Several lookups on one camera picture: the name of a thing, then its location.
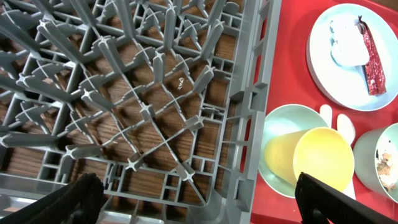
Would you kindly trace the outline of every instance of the plastic spoon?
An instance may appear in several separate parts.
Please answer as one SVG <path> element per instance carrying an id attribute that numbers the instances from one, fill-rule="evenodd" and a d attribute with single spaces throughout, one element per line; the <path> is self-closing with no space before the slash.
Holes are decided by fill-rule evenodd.
<path id="1" fill-rule="evenodd" d="M 329 105 L 322 105 L 319 109 L 319 114 L 326 121 L 326 124 L 331 128 L 332 110 Z"/>
<path id="2" fill-rule="evenodd" d="M 355 127 L 345 114 L 337 117 L 337 131 L 346 139 L 348 144 L 352 144 L 355 139 Z"/>

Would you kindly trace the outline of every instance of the red tray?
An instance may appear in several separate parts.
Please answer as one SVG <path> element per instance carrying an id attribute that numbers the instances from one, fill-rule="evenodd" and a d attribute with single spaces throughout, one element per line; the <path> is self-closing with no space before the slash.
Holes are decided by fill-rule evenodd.
<path id="1" fill-rule="evenodd" d="M 355 3 L 373 10 L 398 36 L 398 12 L 368 0 L 282 0 L 267 113 L 290 103 L 309 106 L 319 111 L 320 106 L 327 103 L 333 108 L 334 128 L 338 114 L 344 113 L 351 118 L 356 128 L 355 144 L 357 138 L 365 132 L 398 122 L 398 98 L 378 111 L 355 111 L 330 101 L 313 82 L 305 59 L 308 36 L 318 16 L 329 7 L 340 3 Z M 354 189 L 357 201 L 398 220 L 395 203 L 367 189 L 356 176 Z M 298 223 L 301 220 L 296 201 L 274 192 L 257 174 L 251 222 Z"/>

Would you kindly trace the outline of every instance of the yellow cup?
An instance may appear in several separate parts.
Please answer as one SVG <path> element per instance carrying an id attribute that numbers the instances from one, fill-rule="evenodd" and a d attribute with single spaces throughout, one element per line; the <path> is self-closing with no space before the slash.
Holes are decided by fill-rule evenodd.
<path id="1" fill-rule="evenodd" d="M 331 128 L 278 136 L 268 142 L 264 155 L 267 167 L 293 186 L 304 172 L 343 191 L 354 174 L 351 146 Z"/>

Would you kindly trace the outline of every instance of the plate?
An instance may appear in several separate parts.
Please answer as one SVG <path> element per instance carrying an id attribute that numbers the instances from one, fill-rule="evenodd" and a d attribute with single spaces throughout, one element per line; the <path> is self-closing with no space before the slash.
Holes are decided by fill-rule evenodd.
<path id="1" fill-rule="evenodd" d="M 266 165 L 264 151 L 268 141 L 284 134 L 327 126 L 326 121 L 315 110 L 303 105 L 280 106 L 266 116 L 262 133 L 259 173 L 272 190 L 285 197 L 295 198 L 295 187 L 273 174 Z M 343 193 L 355 199 L 352 181 Z"/>
<path id="2" fill-rule="evenodd" d="M 373 35 L 386 76 L 387 92 L 369 96 L 363 68 L 339 66 L 331 56 L 330 22 L 343 14 L 362 16 Z M 398 40 L 382 17 L 357 4 L 339 4 L 323 12 L 307 41 L 307 64 L 319 89 L 334 102 L 358 111 L 387 106 L 398 94 Z"/>

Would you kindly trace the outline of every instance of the gray plastic dish rack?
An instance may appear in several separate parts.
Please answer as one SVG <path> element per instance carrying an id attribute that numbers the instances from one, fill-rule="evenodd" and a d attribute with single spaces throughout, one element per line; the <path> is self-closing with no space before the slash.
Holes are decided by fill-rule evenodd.
<path id="1" fill-rule="evenodd" d="M 0 40 L 11 39 L 23 48 L 18 52 L 0 51 L 0 67 L 6 72 L 6 75 L 0 75 L 0 88 L 3 89 L 0 100 L 10 101 L 0 126 L 0 165 L 5 162 L 6 150 L 9 147 L 25 147 L 44 152 L 36 178 L 7 172 L 0 173 L 0 217 L 8 214 L 4 211 L 5 208 L 21 208 L 68 184 L 73 163 L 78 159 L 86 159 L 107 164 L 102 181 L 105 187 L 104 193 L 109 197 L 103 205 L 99 222 L 249 223 L 281 0 L 243 1 L 242 13 L 239 12 L 236 3 L 227 0 L 216 0 L 210 13 L 205 11 L 205 0 L 164 0 L 163 4 L 147 0 L 30 0 L 30 2 L 2 0 L 0 2 L 3 8 L 0 16 Z M 197 7 L 202 17 L 186 13 L 192 7 Z M 120 29 L 106 24 L 109 18 L 116 15 L 121 20 Z M 261 38 L 264 20 L 266 20 L 266 32 L 264 38 Z M 32 38 L 26 31 L 35 27 L 37 33 Z M 143 32 L 151 27 L 156 28 L 162 40 L 143 35 Z M 198 43 L 200 30 L 207 31 L 203 46 Z M 73 34 L 83 36 L 79 49 L 68 39 Z M 214 54 L 221 34 L 236 37 L 232 60 Z M 179 45 L 186 37 L 192 39 L 196 50 Z M 117 48 L 128 42 L 133 42 L 139 52 L 131 62 L 124 63 Z M 50 45 L 58 49 L 51 50 Z M 165 73 L 166 52 L 170 52 L 177 61 L 177 65 L 167 73 Z M 257 58 L 260 55 L 260 65 L 257 65 Z M 27 57 L 26 63 L 23 71 L 18 73 L 12 64 L 24 57 Z M 113 71 L 107 74 L 91 74 L 85 64 L 98 57 L 105 57 Z M 194 81 L 190 76 L 190 67 L 198 61 L 205 61 L 208 65 Z M 218 68 L 212 66 L 214 61 L 217 62 Z M 153 71 L 153 82 L 133 86 L 125 73 L 145 63 Z M 255 78 L 256 66 L 259 72 Z M 71 74 L 65 89 L 60 86 L 60 81 L 55 76 L 62 70 L 69 70 Z M 168 91 L 163 82 L 165 78 L 173 76 L 178 71 L 183 71 L 193 88 L 188 93 L 176 97 Z M 125 92 L 120 100 L 111 102 L 101 94 L 100 88 L 120 77 L 131 89 Z M 225 108 L 203 102 L 207 85 L 213 78 L 228 82 L 224 99 Z M 51 80 L 53 85 L 45 82 L 46 79 Z M 169 103 L 157 111 L 139 98 L 140 93 L 149 90 L 155 84 L 161 85 L 169 98 Z M 198 114 L 186 119 L 179 101 L 190 95 L 198 95 L 201 104 Z M 139 102 L 142 118 L 135 125 L 124 126 L 115 115 L 114 109 L 131 98 Z M 72 103 L 81 100 L 97 108 L 98 112 L 88 116 L 79 114 Z M 231 102 L 236 104 L 236 109 L 234 115 L 228 117 Z M 154 117 L 170 107 L 178 111 L 185 126 L 167 138 L 157 127 Z M 52 130 L 41 117 L 41 114 L 51 109 L 58 110 Z M 113 117 L 118 132 L 109 141 L 98 144 L 86 124 L 104 114 Z M 193 154 L 197 133 L 203 127 L 203 121 L 215 123 L 220 127 L 212 159 Z M 126 133 L 145 122 L 153 124 L 163 141 L 142 153 Z M 18 132 L 18 127 L 25 123 L 34 123 L 43 134 Z M 225 141 L 223 136 L 227 123 L 232 124 L 232 131 L 230 138 Z M 83 133 L 91 144 L 67 145 L 65 149 L 60 149 L 59 140 L 72 131 Z M 181 161 L 169 144 L 171 139 L 183 131 L 189 131 L 193 136 L 190 157 L 186 161 Z M 128 161 L 113 161 L 103 155 L 101 149 L 112 142 L 117 142 L 118 139 L 124 139 L 131 147 Z M 222 144 L 228 145 L 224 166 L 220 164 Z M 154 169 L 144 162 L 144 158 L 160 146 L 169 149 L 177 164 L 174 169 L 170 171 Z M 241 171 L 244 151 L 246 151 L 246 160 Z M 59 162 L 49 163 L 55 155 L 61 157 Z M 200 170 L 192 168 L 193 158 L 201 161 Z M 206 162 L 214 164 L 211 172 L 204 171 Z M 116 172 L 119 168 L 122 168 L 121 174 Z M 147 170 L 164 175 L 161 196 L 154 198 L 121 191 L 124 176 L 129 169 L 133 172 Z M 220 169 L 224 173 L 222 186 L 221 190 L 215 190 L 216 176 Z M 51 171 L 56 172 L 53 179 L 49 179 Z M 209 190 L 205 197 L 196 187 L 193 179 L 195 174 L 210 177 Z M 178 177 L 178 185 L 170 186 L 167 181 L 169 177 Z M 189 182 L 200 198 L 200 204 L 192 205 L 178 200 L 182 182 Z M 164 199 L 164 193 L 168 190 L 176 192 L 175 200 Z M 113 197 L 133 198 L 138 200 L 138 203 L 161 203 L 163 206 L 156 214 L 140 215 L 137 214 L 137 209 L 131 213 L 123 213 L 110 210 Z M 183 220 L 168 219 L 167 209 L 173 206 L 187 209 Z"/>

